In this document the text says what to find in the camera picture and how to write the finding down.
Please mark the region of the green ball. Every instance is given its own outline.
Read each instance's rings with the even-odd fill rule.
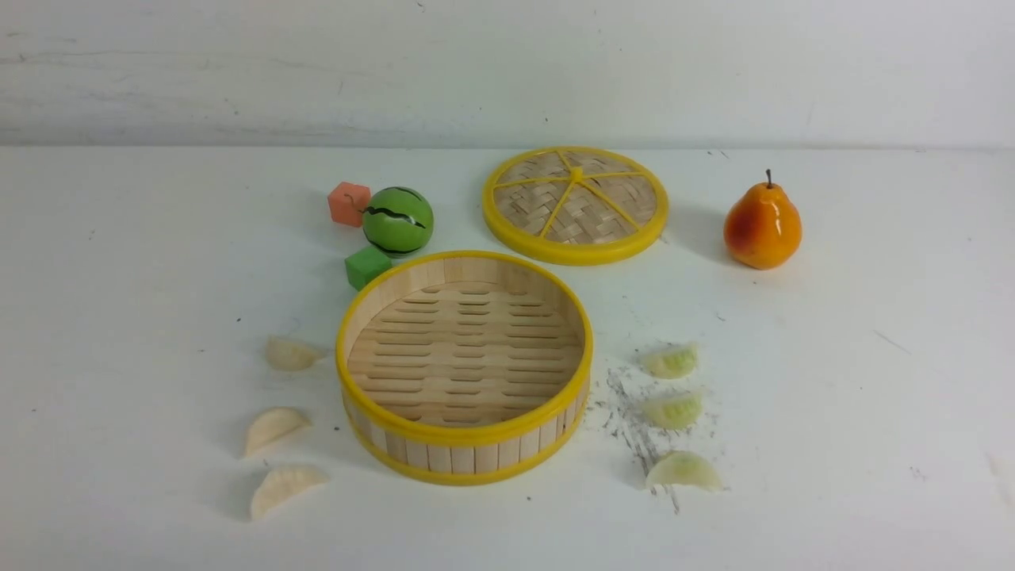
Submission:
[[[433,209],[411,188],[386,188],[375,194],[363,210],[363,233],[385,254],[393,258],[408,256],[429,241]]]

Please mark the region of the bamboo steamer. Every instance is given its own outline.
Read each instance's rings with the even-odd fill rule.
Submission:
[[[585,146],[540,148],[507,159],[483,187],[483,218],[516,252],[567,265],[628,258],[663,232],[662,183],[630,158]]]
[[[444,252],[353,300],[336,362],[350,425],[391,469],[496,482],[556,452],[589,394],[592,329],[574,294],[526,260]]]

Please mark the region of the pink cube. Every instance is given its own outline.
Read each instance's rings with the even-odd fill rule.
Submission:
[[[340,224],[359,227],[363,225],[363,209],[369,202],[369,187],[343,182],[328,195],[331,219]]]

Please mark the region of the yellow rim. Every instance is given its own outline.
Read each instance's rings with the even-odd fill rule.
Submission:
[[[381,462],[386,467],[401,474],[402,476],[407,476],[414,480],[427,482],[429,484],[438,484],[442,486],[481,486],[483,484],[493,484],[494,482],[500,482],[502,480],[507,480],[509,478],[514,478],[546,461],[550,456],[556,453],[561,446],[570,440],[574,431],[578,430],[579,425],[582,424],[582,417],[585,416],[585,408],[588,402],[589,398],[586,397],[585,401],[582,402],[582,406],[579,408],[578,413],[574,415],[574,422],[571,426],[567,427],[567,430],[565,430],[563,434],[560,435],[560,438],[556,439],[553,444],[543,448],[534,456],[522,460],[517,465],[512,465],[503,470],[484,474],[435,473],[410,467],[409,465],[403,465],[395,458],[392,458],[384,450],[375,446],[369,439],[359,432],[359,428],[356,427],[356,422],[353,420],[352,415],[349,414],[348,409],[345,410],[345,416],[349,419],[349,426],[352,428],[352,434],[356,436],[356,440],[359,441],[359,444],[361,444],[363,448],[366,448],[366,451],[369,452],[375,458],[381,460]]]
[[[419,264],[447,258],[463,257],[491,258],[515,263],[531,269],[532,271],[535,271],[553,281],[553,283],[555,283],[557,287],[560,288],[564,294],[566,294],[570,302],[574,304],[574,307],[578,308],[579,315],[582,318],[582,328],[585,331],[585,344],[582,348],[582,360],[579,362],[578,368],[574,370],[574,374],[571,376],[570,380],[567,381],[567,384],[564,385],[560,392],[544,405],[510,421],[477,428],[436,427],[408,421],[374,403],[352,380],[352,375],[349,373],[349,368],[345,363],[345,358],[342,357],[342,348],[345,347],[346,330],[348,328],[349,320],[355,314],[356,309],[363,302],[363,299],[369,295],[369,293],[373,292],[374,289],[377,288],[378,285],[385,279],[389,279],[399,272],[406,271],[407,269]],[[568,288],[563,281],[545,269],[527,260],[495,252],[469,249],[441,252],[429,256],[423,256],[389,269],[366,284],[366,287],[363,288],[355,298],[353,298],[352,303],[349,305],[349,309],[345,312],[345,318],[342,319],[342,326],[338,332],[338,339],[335,342],[335,363],[338,366],[338,378],[339,382],[342,384],[342,388],[344,389],[344,395],[351,399],[359,407],[363,414],[366,415],[370,422],[379,428],[383,428],[386,431],[409,438],[410,440],[433,444],[435,446],[486,446],[521,436],[537,427],[542,426],[543,423],[559,415],[578,399],[579,392],[582,390],[582,384],[589,378],[589,373],[592,369],[592,325],[590,324],[589,316],[586,314],[585,308],[582,307],[582,303],[579,301],[578,296],[571,292],[570,288]]]
[[[497,183],[507,168],[518,162],[546,152],[556,152],[559,154],[561,161],[570,169],[571,176],[547,176],[503,184]],[[564,152],[593,152],[602,154],[615,160],[630,164],[634,170],[629,172],[608,172],[605,174],[584,176],[581,168],[571,166],[568,163],[567,159],[563,155]],[[631,219],[627,212],[625,212],[619,205],[615,204],[605,194],[599,192],[594,186],[585,182],[589,177],[605,177],[609,175],[640,175],[645,176],[652,184],[653,189],[656,191],[656,212],[648,222],[642,224],[637,231],[631,233],[630,235],[607,243],[562,243],[560,241],[553,241],[544,237],[550,223],[552,223],[553,219],[557,215],[560,204],[563,203],[563,199],[566,198],[567,193],[569,193],[574,186],[582,186],[586,190],[589,190],[616,210],[621,217],[637,227],[638,224],[634,223],[634,220]],[[543,230],[539,233],[539,235],[533,235],[532,233],[519,229],[500,213],[496,207],[493,195],[498,188],[505,186],[514,186],[527,182],[544,181],[567,181],[569,184],[564,191],[564,195],[561,196],[561,199],[557,202],[557,206],[551,212],[550,218],[546,221],[546,225],[543,227]],[[663,228],[666,227],[666,220],[669,213],[669,199],[666,195],[666,190],[663,188],[662,183],[659,182],[659,179],[657,179],[652,171],[622,154],[587,146],[553,146],[540,148],[519,154],[518,156],[514,156],[505,160],[497,166],[495,170],[493,170],[488,179],[486,179],[486,184],[483,186],[482,205],[483,218],[486,220],[486,225],[489,226],[493,235],[503,241],[507,246],[520,254],[529,256],[530,258],[563,265],[597,265],[629,258],[651,245],[656,238],[659,237],[659,234],[663,232]]]

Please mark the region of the white backdrop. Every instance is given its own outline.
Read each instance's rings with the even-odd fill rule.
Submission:
[[[1010,0],[7,0],[0,142],[1015,146]]]

